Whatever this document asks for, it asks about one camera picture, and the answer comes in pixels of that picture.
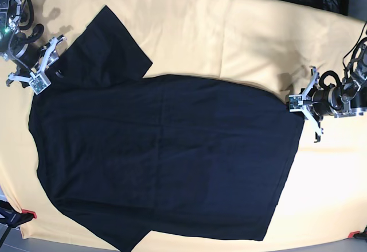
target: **motor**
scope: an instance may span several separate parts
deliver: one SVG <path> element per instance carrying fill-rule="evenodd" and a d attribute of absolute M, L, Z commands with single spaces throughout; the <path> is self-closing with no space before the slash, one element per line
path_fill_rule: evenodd
<path fill-rule="evenodd" d="M 327 71 L 320 77 L 316 68 L 312 68 L 312 78 L 308 86 L 301 91 L 301 94 L 289 96 L 290 112 L 301 111 L 311 122 L 315 129 L 316 142 L 321 140 L 323 134 L 321 121 L 325 115 L 343 118 L 362 116 L 367 112 L 366 44 L 367 38 L 363 38 L 350 51 L 353 51 L 352 57 L 345 66 L 341 81 L 334 71 Z M 335 83 L 327 86 L 325 84 L 327 77 L 332 77 Z"/>

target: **wire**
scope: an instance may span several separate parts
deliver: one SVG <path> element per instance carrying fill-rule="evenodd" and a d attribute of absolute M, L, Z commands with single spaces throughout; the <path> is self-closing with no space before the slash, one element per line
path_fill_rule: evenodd
<path fill-rule="evenodd" d="M 35 27 L 32 30 L 32 34 L 28 38 L 21 41 L 20 44 L 24 46 L 26 44 L 31 44 L 37 41 L 43 35 L 44 31 L 45 27 L 42 24 L 35 25 Z"/>
<path fill-rule="evenodd" d="M 333 107 L 333 105 L 329 101 L 326 101 L 326 100 L 311 102 L 311 104 L 327 104 L 330 108 L 332 108 L 335 111 L 341 111 L 343 108 L 342 106 L 340 106 L 339 108 Z"/>
<path fill-rule="evenodd" d="M 19 30 L 20 31 L 26 31 L 26 30 L 28 30 L 32 26 L 33 21 L 34 21 L 34 9 L 33 9 L 32 1 L 31 0 L 27 0 L 26 2 L 28 4 L 28 9 L 29 9 L 29 19 L 28 19 L 28 23 L 26 25 L 20 25 L 19 26 Z"/>
<path fill-rule="evenodd" d="M 345 66 L 345 63 L 344 63 L 344 60 L 345 60 L 345 58 L 347 58 L 347 56 L 349 55 L 349 54 L 351 54 L 352 53 L 352 51 L 357 47 L 357 45 L 358 45 L 358 43 L 360 42 L 360 40 L 361 40 L 361 38 L 362 38 L 362 35 L 363 35 L 363 33 L 364 33 L 364 31 L 365 31 L 365 28 L 366 28 L 366 25 L 367 25 L 367 21 L 365 22 L 365 25 L 363 26 L 363 28 L 362 28 L 362 32 L 361 32 L 361 34 L 360 34 L 360 37 L 358 38 L 358 41 L 356 42 L 356 44 L 354 45 L 354 47 L 343 57 L 343 66 L 344 66 L 344 69 L 345 70 L 347 70 L 347 67 Z"/>

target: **metal bracket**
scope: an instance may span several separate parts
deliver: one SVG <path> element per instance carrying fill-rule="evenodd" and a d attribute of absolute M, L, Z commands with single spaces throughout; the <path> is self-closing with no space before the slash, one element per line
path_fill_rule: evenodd
<path fill-rule="evenodd" d="M 310 102 L 312 98 L 309 97 L 309 93 L 311 89 L 317 85 L 317 81 L 320 78 L 319 72 L 317 72 L 316 68 L 312 68 L 312 78 L 308 86 L 304 89 L 301 94 L 298 95 L 289 95 L 289 111 L 291 113 L 302 112 L 307 120 L 310 121 L 317 136 L 321 136 L 323 134 L 323 128 L 320 127 L 319 121 L 317 121 L 310 111 Z"/>
<path fill-rule="evenodd" d="M 58 60 L 56 45 L 63 40 L 65 40 L 65 37 L 63 35 L 58 38 L 52 38 L 45 51 L 42 62 L 39 65 L 37 72 L 34 73 L 33 71 L 31 71 L 30 77 L 19 76 L 18 71 L 16 73 L 11 73 L 8 77 L 7 86 L 9 86 L 13 81 L 19 81 L 28 83 L 36 95 L 43 92 L 43 90 L 51 85 L 51 81 L 45 74 L 46 67 L 49 67 L 51 64 Z"/>
<path fill-rule="evenodd" d="M 21 5 L 22 2 L 21 0 L 15 0 L 15 2 L 17 3 L 17 11 L 15 14 L 14 18 L 9 18 L 9 27 L 12 31 L 15 31 L 18 21 L 21 19 L 20 15 L 21 15 Z"/>

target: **black cable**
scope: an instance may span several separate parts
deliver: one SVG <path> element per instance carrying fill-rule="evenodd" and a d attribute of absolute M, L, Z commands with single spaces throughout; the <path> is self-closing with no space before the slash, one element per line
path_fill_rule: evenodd
<path fill-rule="evenodd" d="M 20 42 L 21 46 L 24 46 L 26 44 L 31 44 L 37 41 L 44 34 L 44 31 L 45 31 L 45 27 L 42 24 L 37 24 L 33 28 L 32 34 L 28 38 Z"/>
<path fill-rule="evenodd" d="M 330 104 L 329 101 L 326 101 L 326 100 L 322 100 L 322 101 L 316 101 L 316 102 L 311 102 L 311 104 L 327 104 L 329 107 L 331 107 L 333 110 L 335 111 L 341 111 L 342 110 L 342 106 L 340 106 L 339 108 L 336 108 L 336 107 L 333 107 L 332 104 Z"/>
<path fill-rule="evenodd" d="M 20 25 L 19 26 L 19 30 L 20 31 L 26 31 L 28 30 L 34 21 L 34 9 L 33 9 L 33 4 L 31 0 L 27 0 L 27 4 L 28 4 L 28 10 L 29 10 L 29 19 L 28 19 L 28 23 L 26 25 Z"/>
<path fill-rule="evenodd" d="M 363 26 L 363 28 L 362 28 L 362 32 L 361 32 L 361 35 L 360 35 L 360 37 L 358 38 L 358 41 L 356 42 L 356 44 L 354 45 L 354 47 L 343 57 L 343 66 L 344 66 L 344 70 L 347 70 L 347 67 L 345 66 L 345 63 L 344 63 L 344 60 L 345 60 L 345 58 L 347 58 L 347 56 L 349 55 L 349 54 L 351 54 L 353 51 L 354 51 L 354 49 L 357 47 L 357 45 L 358 45 L 358 43 L 360 42 L 360 40 L 361 40 L 361 38 L 362 38 L 362 35 L 363 35 L 363 32 L 365 31 L 365 28 L 366 28 L 366 25 L 367 25 L 367 21 L 365 22 L 365 25 Z"/>
<path fill-rule="evenodd" d="M 329 76 L 334 78 L 337 87 L 340 87 L 342 85 L 338 74 L 335 71 L 329 70 L 329 71 L 326 71 L 324 74 L 322 74 L 319 79 L 319 86 L 322 87 L 324 90 L 327 89 L 327 86 L 325 84 L 325 79 Z"/>
<path fill-rule="evenodd" d="M 11 227 L 10 227 L 10 226 L 8 226 L 8 227 L 6 228 L 6 230 L 5 230 L 5 232 L 2 234 L 2 236 L 1 236 L 1 238 L 0 238 L 0 247 L 3 245 L 3 243 L 4 243 L 5 239 L 6 239 L 6 237 L 9 235 L 10 230 L 11 230 Z"/>

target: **t-shirt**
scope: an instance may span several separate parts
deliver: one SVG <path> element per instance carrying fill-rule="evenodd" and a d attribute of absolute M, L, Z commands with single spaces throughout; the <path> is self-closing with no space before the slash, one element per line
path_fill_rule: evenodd
<path fill-rule="evenodd" d="M 303 118 L 241 84 L 143 79 L 151 64 L 105 7 L 51 66 L 29 118 L 48 198 L 123 252 L 151 230 L 261 241 Z"/>

